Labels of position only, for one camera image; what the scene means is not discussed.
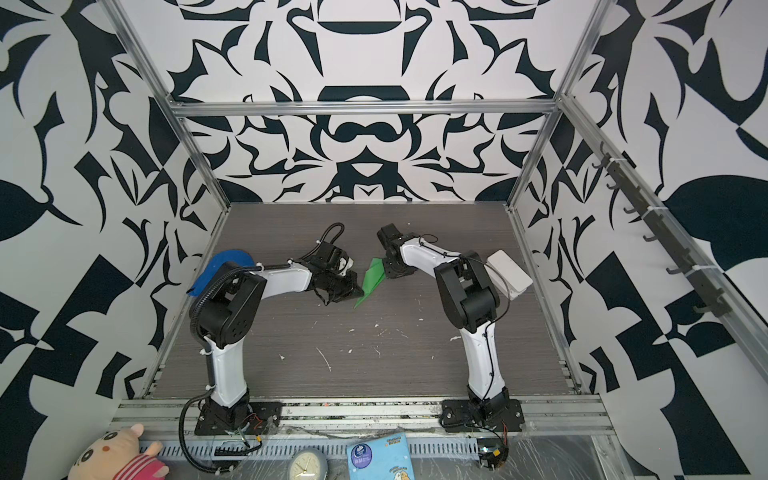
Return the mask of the green square paper sheet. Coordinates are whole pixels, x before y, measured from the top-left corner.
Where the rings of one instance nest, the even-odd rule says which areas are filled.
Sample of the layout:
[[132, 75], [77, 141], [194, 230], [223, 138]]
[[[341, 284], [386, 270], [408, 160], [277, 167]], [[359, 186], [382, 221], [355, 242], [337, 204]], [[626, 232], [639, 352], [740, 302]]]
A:
[[357, 300], [355, 308], [358, 308], [385, 279], [386, 272], [383, 260], [373, 258], [363, 278], [361, 286], [363, 295]]

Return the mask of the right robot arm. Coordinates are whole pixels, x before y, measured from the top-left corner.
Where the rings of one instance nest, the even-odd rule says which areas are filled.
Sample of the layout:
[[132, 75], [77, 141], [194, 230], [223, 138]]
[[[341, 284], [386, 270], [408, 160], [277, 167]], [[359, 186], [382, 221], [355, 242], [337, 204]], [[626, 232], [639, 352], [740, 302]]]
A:
[[377, 238], [385, 250], [387, 278], [421, 271], [435, 280], [444, 313], [464, 345], [470, 411], [477, 422], [489, 422], [510, 398], [495, 345], [500, 297], [485, 263], [474, 251], [445, 250], [419, 235], [404, 234], [393, 224], [383, 226]]

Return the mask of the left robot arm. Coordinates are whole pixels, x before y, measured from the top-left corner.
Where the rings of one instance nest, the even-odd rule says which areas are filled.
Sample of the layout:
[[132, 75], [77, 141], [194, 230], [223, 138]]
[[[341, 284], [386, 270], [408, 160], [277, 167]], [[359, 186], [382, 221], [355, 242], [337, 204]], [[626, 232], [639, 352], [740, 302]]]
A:
[[210, 415], [231, 428], [248, 416], [244, 341], [261, 302], [304, 292], [317, 294], [325, 305], [360, 298], [353, 266], [345, 250], [326, 241], [281, 264], [256, 262], [243, 250], [214, 255], [192, 286], [189, 309], [192, 335], [206, 357]]

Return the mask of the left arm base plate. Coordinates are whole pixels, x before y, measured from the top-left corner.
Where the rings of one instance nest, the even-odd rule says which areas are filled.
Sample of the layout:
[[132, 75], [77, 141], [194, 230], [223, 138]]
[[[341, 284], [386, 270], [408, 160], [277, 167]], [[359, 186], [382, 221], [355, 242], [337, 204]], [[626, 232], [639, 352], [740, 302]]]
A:
[[260, 435], [271, 427], [278, 427], [284, 404], [281, 402], [241, 401], [233, 407], [223, 407], [206, 400], [198, 415], [194, 433], [197, 436], [216, 436], [236, 433]]

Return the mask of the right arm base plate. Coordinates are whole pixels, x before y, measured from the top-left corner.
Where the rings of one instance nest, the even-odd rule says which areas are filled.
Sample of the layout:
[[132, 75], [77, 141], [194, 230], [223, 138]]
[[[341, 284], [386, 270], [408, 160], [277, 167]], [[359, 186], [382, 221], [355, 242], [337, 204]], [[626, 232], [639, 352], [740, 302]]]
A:
[[450, 433], [491, 430], [521, 432], [525, 423], [521, 403], [499, 395], [482, 404], [474, 400], [444, 400], [438, 422]]

